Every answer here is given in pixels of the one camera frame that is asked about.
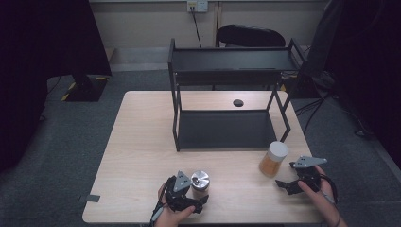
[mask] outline orange jar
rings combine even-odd
[[[275,176],[281,163],[287,157],[287,154],[287,145],[278,141],[272,142],[269,146],[268,152],[259,164],[260,171],[268,177]]]

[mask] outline jar lid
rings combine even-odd
[[[192,174],[192,186],[197,190],[205,190],[210,183],[209,175],[202,170],[198,170]]]
[[[269,146],[268,155],[274,162],[281,162],[288,155],[288,147],[282,142],[274,141]]]

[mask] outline metal canister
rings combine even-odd
[[[208,195],[210,179],[209,175],[205,171],[198,170],[194,172],[191,180],[194,199],[199,200],[200,198]]]

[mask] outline electrical outlet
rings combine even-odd
[[[186,11],[207,12],[207,0],[186,1]]]
[[[191,12],[191,11],[198,11],[198,1],[186,1],[186,11]]]
[[[198,1],[197,12],[207,12],[207,0]]]

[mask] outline black curtain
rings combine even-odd
[[[2,170],[23,156],[49,78],[112,73],[88,0],[3,0],[0,29]]]
[[[399,166],[400,10],[399,0],[345,1],[326,65]]]

